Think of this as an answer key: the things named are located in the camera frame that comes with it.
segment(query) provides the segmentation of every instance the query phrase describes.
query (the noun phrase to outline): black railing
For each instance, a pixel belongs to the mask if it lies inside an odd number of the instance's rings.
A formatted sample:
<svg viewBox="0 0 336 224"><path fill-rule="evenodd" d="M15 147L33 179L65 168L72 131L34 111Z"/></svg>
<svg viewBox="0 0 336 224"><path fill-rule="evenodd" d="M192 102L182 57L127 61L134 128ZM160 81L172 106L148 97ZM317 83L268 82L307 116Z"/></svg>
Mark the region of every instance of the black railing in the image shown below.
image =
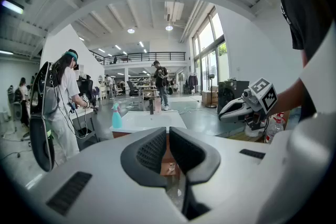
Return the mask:
<svg viewBox="0 0 336 224"><path fill-rule="evenodd" d="M115 63L143 62L143 61L185 61L185 52L147 52L146 54L121 54L103 57L92 51L93 56L102 65L108 66Z"/></svg>

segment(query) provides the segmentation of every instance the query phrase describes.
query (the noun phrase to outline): backpack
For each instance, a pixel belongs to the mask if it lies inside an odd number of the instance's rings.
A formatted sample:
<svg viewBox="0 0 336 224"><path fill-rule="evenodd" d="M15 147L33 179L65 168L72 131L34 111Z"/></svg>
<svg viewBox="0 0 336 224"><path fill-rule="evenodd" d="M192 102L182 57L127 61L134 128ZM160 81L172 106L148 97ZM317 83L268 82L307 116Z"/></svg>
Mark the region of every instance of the backpack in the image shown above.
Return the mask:
<svg viewBox="0 0 336 224"><path fill-rule="evenodd" d="M17 88L14 92L14 102L21 102L23 96L22 93L20 91L20 88Z"/></svg>

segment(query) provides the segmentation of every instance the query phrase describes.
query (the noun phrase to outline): white pants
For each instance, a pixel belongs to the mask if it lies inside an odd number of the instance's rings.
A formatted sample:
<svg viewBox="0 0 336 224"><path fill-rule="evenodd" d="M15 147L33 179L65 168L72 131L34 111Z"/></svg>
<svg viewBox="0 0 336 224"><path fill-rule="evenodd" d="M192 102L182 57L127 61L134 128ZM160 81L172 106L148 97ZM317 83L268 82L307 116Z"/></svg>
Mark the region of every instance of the white pants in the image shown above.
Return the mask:
<svg viewBox="0 0 336 224"><path fill-rule="evenodd" d="M67 119L67 121L69 126L65 119L49 122L51 125L51 134L62 148L65 157L68 160L79 153L79 148L76 136L74 135L74 127L72 126L70 119Z"/></svg>

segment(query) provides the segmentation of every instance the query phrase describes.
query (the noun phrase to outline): plastic bottle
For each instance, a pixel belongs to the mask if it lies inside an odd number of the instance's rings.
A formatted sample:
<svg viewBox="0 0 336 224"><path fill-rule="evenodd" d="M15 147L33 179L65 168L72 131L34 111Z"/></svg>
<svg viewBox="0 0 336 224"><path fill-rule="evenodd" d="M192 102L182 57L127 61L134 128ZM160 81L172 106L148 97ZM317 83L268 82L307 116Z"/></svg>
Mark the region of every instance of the plastic bottle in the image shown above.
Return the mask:
<svg viewBox="0 0 336 224"><path fill-rule="evenodd" d="M113 128L119 129L122 128L121 116L118 112L119 103L113 105L113 116L112 116L112 126Z"/></svg>
<svg viewBox="0 0 336 224"><path fill-rule="evenodd" d="M278 113L276 116L271 117L266 131L266 143L272 143L274 136L284 130L285 120L282 118L283 113Z"/></svg>

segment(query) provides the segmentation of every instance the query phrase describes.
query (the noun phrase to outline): ceiling light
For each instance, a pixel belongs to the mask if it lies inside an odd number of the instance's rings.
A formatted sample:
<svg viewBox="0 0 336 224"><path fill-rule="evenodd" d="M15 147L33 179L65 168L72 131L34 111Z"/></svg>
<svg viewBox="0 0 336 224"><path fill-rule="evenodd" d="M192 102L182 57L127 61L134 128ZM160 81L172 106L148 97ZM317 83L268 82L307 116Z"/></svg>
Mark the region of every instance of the ceiling light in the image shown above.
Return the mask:
<svg viewBox="0 0 336 224"><path fill-rule="evenodd" d="M7 0L2 0L1 5L3 5L6 8L11 9L14 12L17 12L17 13L20 13L20 14L23 13L23 6L21 6L20 4L17 4L17 3L13 4L13 3L11 3Z"/></svg>
<svg viewBox="0 0 336 224"><path fill-rule="evenodd" d="M0 54L8 54L8 55L13 55L12 52L9 51L4 51L4 50L0 50Z"/></svg>

